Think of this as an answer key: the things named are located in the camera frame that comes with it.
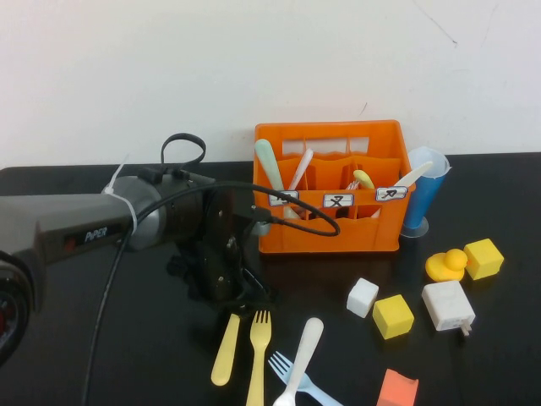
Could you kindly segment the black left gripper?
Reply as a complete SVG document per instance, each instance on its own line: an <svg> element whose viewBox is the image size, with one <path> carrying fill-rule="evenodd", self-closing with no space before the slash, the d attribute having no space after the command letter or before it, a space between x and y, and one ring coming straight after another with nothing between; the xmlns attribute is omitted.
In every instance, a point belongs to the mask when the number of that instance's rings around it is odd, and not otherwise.
<svg viewBox="0 0 541 406"><path fill-rule="evenodd" d="M240 318L276 304L278 291L247 267L238 247L197 244L185 252L185 264L191 299Z"/></svg>

